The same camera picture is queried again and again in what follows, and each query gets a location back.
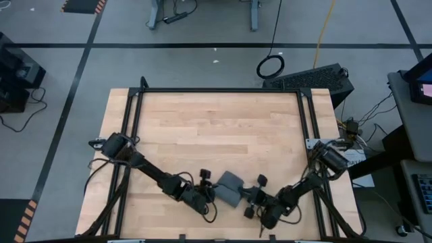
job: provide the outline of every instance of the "cable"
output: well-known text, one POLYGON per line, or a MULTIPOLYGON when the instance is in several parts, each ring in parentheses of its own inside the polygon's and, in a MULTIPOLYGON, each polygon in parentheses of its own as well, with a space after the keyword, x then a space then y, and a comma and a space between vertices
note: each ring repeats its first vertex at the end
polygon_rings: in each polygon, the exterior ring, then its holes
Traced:
POLYGON ((91 165, 95 161, 105 161, 105 163, 102 164, 99 168, 95 169, 95 171, 93 173, 91 173, 90 176, 88 177, 88 179, 86 181, 86 184, 84 186, 84 195, 86 194, 88 183, 90 182, 90 180, 92 179, 92 177, 95 175, 95 173, 98 172, 99 170, 101 170, 102 168, 104 168, 109 163, 108 159, 98 158, 98 159, 91 160, 90 163, 89 163, 89 165, 91 165))
MULTIPOLYGON (((365 149, 359 142, 357 142, 356 140, 354 141, 359 147, 361 147, 363 150, 365 149)), ((370 146, 368 146, 368 145, 365 145, 365 147, 367 148, 367 149, 369 149, 370 151, 373 151, 373 152, 375 152, 375 153, 382 153, 383 151, 376 151, 375 149, 373 149, 373 148, 371 148, 370 146)))
MULTIPOLYGON (((174 177, 174 176, 180 176, 180 175, 188 175, 188 176, 190 177, 190 181, 187 181, 187 180, 186 180, 186 181, 190 183, 190 185, 192 186, 193 190, 196 192, 196 188, 195 188, 195 186, 194 186, 194 185, 195 185, 195 183, 194 183, 194 177, 192 176, 192 174, 189 173, 189 172, 187 172, 187 171, 183 171, 183 172, 180 172, 180 173, 174 174, 173 177, 174 177)), ((207 192, 207 190, 205 190, 205 193, 206 193, 206 197, 207 197, 207 198, 211 198, 210 195, 209 195, 209 192, 207 192)), ((214 222, 214 221, 216 220, 216 218, 217 218, 217 207, 216 207, 216 204, 215 204, 214 201, 212 201, 211 204, 212 204, 213 207, 215 208, 215 216, 213 216, 213 219, 212 219, 212 220, 208 220, 208 219, 205 217, 205 215, 206 215, 207 213, 209 213, 209 211, 210 211, 209 206, 208 206, 207 204, 205 205, 205 206, 206 206, 206 209, 207 209, 207 212, 202 214, 202 218, 203 218, 207 223, 212 223, 212 222, 214 222)))
MULTIPOLYGON (((174 4, 173 13, 174 13, 174 15, 179 15, 179 13, 177 12, 177 1, 178 0, 173 0, 173 4, 174 4)), ((190 12, 187 12, 188 15, 191 14, 191 13, 193 13, 193 12, 195 12, 196 8, 198 8, 198 1, 197 0, 195 0, 195 7, 194 7, 194 9, 192 11, 190 11, 190 12)))
POLYGON ((358 215, 360 215, 360 220, 362 221, 362 224, 363 224, 363 231, 360 234, 360 236, 365 236, 366 231, 367 231, 365 217, 363 216, 362 211, 360 210, 360 207, 357 204, 356 204, 356 206, 357 206, 358 215))
POLYGON ((319 34, 318 44, 317 44, 317 50, 315 51, 315 59, 314 59, 314 61, 313 61, 313 68, 314 68, 314 69, 315 69, 315 66, 317 65, 317 62, 318 62, 318 57, 319 57, 319 45, 321 44, 321 39, 323 38, 324 30, 325 30, 325 27, 327 26, 327 23, 328 23, 329 19, 330 19, 330 15, 331 15, 331 12, 333 11, 333 7, 335 6, 335 2, 336 2, 336 0, 333 0, 333 1, 331 2, 329 13, 327 14, 327 17, 325 18, 324 26, 323 26, 323 28, 321 29, 321 33, 319 34))
POLYGON ((269 54, 266 56, 266 58, 264 58, 259 64, 258 64, 258 66, 256 67, 256 74, 260 77, 260 78, 262 78, 262 79, 264 79, 264 80, 268 80, 268 79, 272 79, 272 78, 276 78, 276 77, 278 77, 281 73, 282 73, 282 71, 284 70, 284 68, 285 68, 285 60, 284 60, 284 58, 282 57, 282 56, 280 56, 280 55, 270 55, 271 54, 271 51, 273 50, 273 44, 274 44, 274 42, 275 42, 275 36, 276 36, 276 30, 277 30, 277 23, 279 22, 279 14, 280 14, 280 12, 281 12, 281 6, 282 6, 282 0, 279 0, 279 7, 278 7, 278 9, 277 9, 277 17, 276 17, 276 24, 275 24, 275 30, 273 31, 273 38, 271 39, 271 46, 270 46, 270 51, 269 51, 269 54), (275 72, 275 73, 273 73, 273 74, 270 74, 270 75, 262 75, 262 73, 261 73, 261 66, 266 62, 266 61, 268 61, 268 60, 270 60, 270 59, 274 59, 274 58, 276 58, 276 59, 278 59, 280 62, 281 62, 281 66, 280 66, 280 68, 275 72))
POLYGON ((380 111, 380 112, 374 114, 372 117, 369 117, 368 119, 364 120, 363 123, 362 123, 362 125, 360 125, 360 126, 363 126, 363 124, 365 124, 367 121, 369 121, 370 119, 376 117, 376 116, 379 115, 379 114, 387 113, 387 112, 393 111, 396 107, 397 107, 397 105, 393 106, 391 109, 388 109, 387 111, 380 111))
POLYGON ((373 130, 373 132, 372 132, 372 134, 371 134, 371 136, 369 137, 369 139, 368 140, 366 140, 366 142, 369 142, 371 139, 372 139, 372 137, 373 137, 373 135, 375 134, 375 132, 377 131, 377 127, 381 130, 381 131, 383 131, 383 133, 385 134, 385 135, 388 135, 388 133, 379 125, 379 124, 373 124, 374 126, 375 126, 375 129, 373 130))
POLYGON ((341 122, 344 120, 345 101, 346 101, 346 99, 344 99, 344 104, 342 105, 342 112, 340 113, 340 121, 341 122))
MULTIPOLYGON (((357 184, 357 183, 352 183, 353 185, 356 185, 356 186, 360 186, 361 188, 367 188, 366 186, 362 186, 362 185, 359 185, 359 184, 357 184)), ((371 190, 371 192, 373 192, 376 196, 378 196, 381 200, 383 200, 385 203, 386 203, 386 205, 396 214, 396 215, 398 215, 399 217, 401 217, 402 218, 402 220, 405 222, 405 223, 407 223, 408 225, 410 225, 411 227, 413 227, 416 231, 418 231, 420 234, 422 234, 422 235, 424 235, 424 236, 426 236, 426 237, 428 237, 429 239, 432 239, 432 236, 430 235, 430 234, 428 234, 428 233, 426 233, 426 232, 424 232, 423 230, 421 230, 419 227, 417 227, 417 226, 415 226, 413 223, 411 223, 411 221, 409 221, 409 220, 407 220, 407 218, 405 218, 403 215, 401 215, 400 213, 398 213, 391 205, 390 205, 390 203, 382 196, 382 195, 380 195, 378 192, 376 192, 376 191, 374 191, 374 190, 371 190)))
POLYGON ((367 146, 366 141, 365 141, 362 137, 360 137, 359 135, 357 135, 356 137, 357 137, 360 141, 362 141, 362 143, 363 143, 365 146, 367 146))
MULTIPOLYGON (((298 205, 296 205, 296 208, 298 209, 298 212, 299 212, 299 216, 298 216, 298 220, 297 221, 295 221, 295 222, 289 222, 289 221, 286 221, 286 220, 283 220, 283 219, 280 219, 280 218, 279 218, 279 221, 283 222, 283 223, 290 224, 290 225, 296 225, 296 224, 300 223, 300 221, 302 221, 302 210, 300 209, 300 207, 298 205)), ((256 210, 256 216, 261 219, 261 216, 263 215, 263 213, 265 213, 265 209, 263 210, 263 207, 259 206, 258 209, 256 210)), ((265 227, 261 223, 260 232, 259 232, 259 237, 260 238, 263 235, 264 229, 265 229, 265 227)))
POLYGON ((368 120, 374 118, 374 117, 376 116, 376 114, 373 115, 374 112, 376 112, 376 110, 379 108, 379 106, 380 106, 384 101, 386 101, 388 98, 390 98, 390 97, 392 97, 392 96, 393 96, 393 92, 390 92, 389 95, 388 95, 387 97, 385 97, 384 99, 382 99, 381 101, 379 101, 376 105, 374 105, 370 111, 366 112, 366 114, 363 115, 362 119, 358 120, 358 126, 363 126, 363 125, 364 125, 368 120))
MULTIPOLYGON (((7 125, 7 124, 5 123, 3 117, 0 115, 1 124, 2 124, 3 126, 5 126, 6 128, 9 128, 10 130, 16 132, 16 133, 22 132, 24 129, 26 129, 26 126, 28 125, 28 122, 32 119, 32 117, 33 117, 34 115, 36 115, 37 113, 39 113, 39 112, 45 110, 45 109, 48 107, 48 104, 47 104, 46 102, 43 101, 43 98, 45 97, 45 93, 46 93, 46 92, 47 92, 47 90, 45 90, 45 89, 42 88, 42 87, 37 88, 37 89, 34 89, 34 90, 31 92, 30 97, 31 97, 32 99, 34 99, 36 102, 28 102, 28 103, 29 103, 29 104, 39 104, 39 103, 42 103, 42 104, 44 104, 44 106, 43 106, 42 108, 40 108, 39 110, 33 112, 33 114, 30 115, 30 117, 27 119, 26 123, 24 123, 24 126, 23 126, 21 129, 17 130, 17 129, 15 129, 15 128, 13 128, 13 127, 7 125), (43 91, 43 93, 42 93, 42 96, 41 96, 39 99, 36 99, 36 98, 34 98, 34 91, 39 90, 39 89, 41 89, 41 90, 43 91)), ((9 108, 9 107, 6 107, 6 108, 2 111, 2 113, 5 112, 5 111, 7 111, 8 108, 9 108)))
POLYGON ((7 4, 6 4, 6 6, 4 6, 4 7, 0 7, 0 11, 1 11, 2 9, 7 9, 7 8, 10 7, 10 5, 11 5, 11 1, 0 1, 0 4, 3 4, 3 3, 7 3, 7 4))
POLYGON ((300 223, 300 221, 302 221, 302 209, 300 209, 300 207, 298 205, 296 205, 296 206, 297 206, 298 213, 299 213, 297 221, 295 221, 295 222, 289 222, 289 221, 286 221, 286 220, 283 220, 283 219, 279 219, 279 221, 280 222, 284 222, 284 223, 288 223, 288 224, 291 224, 291 225, 296 225, 296 224, 300 223))
MULTIPOLYGON (((209 192, 207 192, 207 190, 205 190, 205 194, 207 195, 207 197, 208 198, 211 198, 210 197, 210 195, 209 195, 209 192)), ((207 222, 207 223, 212 223, 212 222, 214 222, 215 220, 216 220, 216 217, 217 217, 217 207, 216 207, 216 204, 215 204, 215 201, 213 200, 213 201, 211 201, 211 204, 213 205, 213 207, 215 208, 215 216, 213 216, 213 219, 212 220, 208 220, 206 217, 205 217, 205 214, 202 214, 202 218, 207 222)), ((209 206, 207 206, 207 205, 205 205, 206 207, 207 207, 207 213, 209 213, 209 206)))

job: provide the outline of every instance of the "keyboard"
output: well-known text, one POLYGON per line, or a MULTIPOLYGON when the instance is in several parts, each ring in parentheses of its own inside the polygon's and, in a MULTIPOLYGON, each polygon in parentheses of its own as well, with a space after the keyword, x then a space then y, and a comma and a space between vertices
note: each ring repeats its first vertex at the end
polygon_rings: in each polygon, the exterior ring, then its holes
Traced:
POLYGON ((414 174, 412 179, 416 185, 423 211, 432 214, 432 174, 414 174))
POLYGON ((340 70, 334 65, 319 67, 297 74, 290 74, 275 78, 271 82, 272 88, 279 88, 285 84, 286 88, 328 88, 330 91, 339 90, 343 87, 340 70))

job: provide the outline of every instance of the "wooden tabletop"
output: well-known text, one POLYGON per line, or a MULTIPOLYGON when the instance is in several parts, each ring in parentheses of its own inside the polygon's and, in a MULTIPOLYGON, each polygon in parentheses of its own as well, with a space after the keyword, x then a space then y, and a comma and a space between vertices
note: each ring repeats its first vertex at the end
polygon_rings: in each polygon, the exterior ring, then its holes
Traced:
MULTIPOLYGON (((127 89, 111 90, 101 137, 120 132, 127 93, 127 89)), ((321 137, 337 138, 339 132, 329 91, 313 90, 313 101, 321 137)), ((134 106, 135 103, 132 104, 129 132, 134 106)), ((306 99, 304 106, 312 138, 306 99)), ((295 94, 145 93, 138 135, 141 141, 137 149, 150 162, 169 173, 189 171, 195 182, 200 179, 201 168, 211 171, 212 182, 229 170, 245 181, 245 187, 256 185, 261 173, 269 180, 264 191, 275 194, 281 187, 295 184, 307 164, 295 94)), ((100 165, 94 163, 92 171, 100 165)), ((85 231, 105 206, 112 170, 110 164, 90 181, 77 234, 85 231)), ((354 231, 360 233, 361 224, 348 172, 330 186, 334 205, 354 231)), ((217 219, 207 223, 183 202, 164 195, 148 176, 132 170, 121 237, 168 239, 186 234, 188 239, 259 239, 259 219, 243 216, 247 206, 245 200, 237 208, 219 199, 215 203, 217 219)), ((275 234, 278 240, 318 240, 313 194, 304 195, 299 205, 302 209, 299 224, 279 222, 273 230, 266 229, 263 238, 275 234)), ((210 208, 208 217, 214 213, 210 208)), ((323 209, 326 231, 331 235, 327 210, 323 209)), ((111 233, 116 215, 117 208, 112 212, 111 233)), ((298 217, 295 210, 284 219, 297 221, 298 217)))

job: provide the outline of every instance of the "metal bracket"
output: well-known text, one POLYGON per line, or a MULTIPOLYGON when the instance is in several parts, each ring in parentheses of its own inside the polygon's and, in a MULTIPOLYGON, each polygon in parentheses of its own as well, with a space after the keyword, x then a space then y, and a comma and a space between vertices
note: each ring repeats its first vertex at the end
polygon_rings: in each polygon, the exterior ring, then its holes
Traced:
POLYGON ((186 235, 185 234, 180 234, 178 236, 178 241, 179 241, 179 243, 186 243, 186 235))
POLYGON ((133 97, 140 91, 141 88, 129 88, 128 97, 133 97))
POLYGON ((269 235, 270 243, 276 243, 276 236, 275 235, 269 235))
POLYGON ((306 97, 308 97, 308 98, 312 98, 312 91, 311 91, 310 88, 300 88, 300 92, 301 92, 304 96, 306 96, 306 97))
POLYGON ((338 139, 330 139, 330 138, 320 138, 320 139, 318 139, 318 138, 309 138, 309 139, 306 139, 306 147, 307 147, 307 149, 312 149, 312 148, 316 145, 316 143, 317 143, 318 141, 322 142, 323 144, 326 144, 326 143, 328 143, 328 142, 330 142, 330 141, 343 142, 344 139, 343 139, 343 138, 338 138, 338 139))

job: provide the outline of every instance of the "gray object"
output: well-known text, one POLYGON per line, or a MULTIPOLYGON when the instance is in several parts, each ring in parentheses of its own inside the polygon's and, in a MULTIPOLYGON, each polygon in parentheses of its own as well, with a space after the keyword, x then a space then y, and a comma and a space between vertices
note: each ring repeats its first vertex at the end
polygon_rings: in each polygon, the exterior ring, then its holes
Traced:
POLYGON ((215 188, 216 196, 235 208, 238 206, 240 200, 242 200, 239 188, 242 188, 243 184, 244 181, 238 176, 225 171, 217 181, 217 187, 215 188))
MULTIPOLYGON (((148 20, 148 28, 154 30, 157 24, 157 15, 161 6, 164 4, 164 0, 151 0, 151 13, 150 19, 148 20)), ((260 3, 258 0, 251 0, 250 2, 250 30, 255 32, 258 30, 258 8, 260 3)))
POLYGON ((255 32, 258 30, 258 0, 252 0, 250 2, 250 30, 255 32))
MULTIPOLYGON (((432 165, 430 163, 421 163, 408 159, 403 160, 400 164, 402 166, 402 171, 404 172, 408 191, 411 195, 412 205, 414 206, 418 224, 423 231, 432 232, 432 215, 423 212, 421 201, 417 195, 417 190, 411 177, 412 174, 432 174, 432 165)), ((427 243, 432 243, 431 239, 424 236, 423 240, 427 243)))
POLYGON ((148 28, 154 30, 156 28, 157 14, 159 13, 160 4, 164 4, 164 0, 151 0, 151 13, 148 20, 148 28))
POLYGON ((413 103, 408 83, 399 73, 387 75, 414 158, 420 162, 432 162, 430 139, 432 137, 432 105, 413 103))

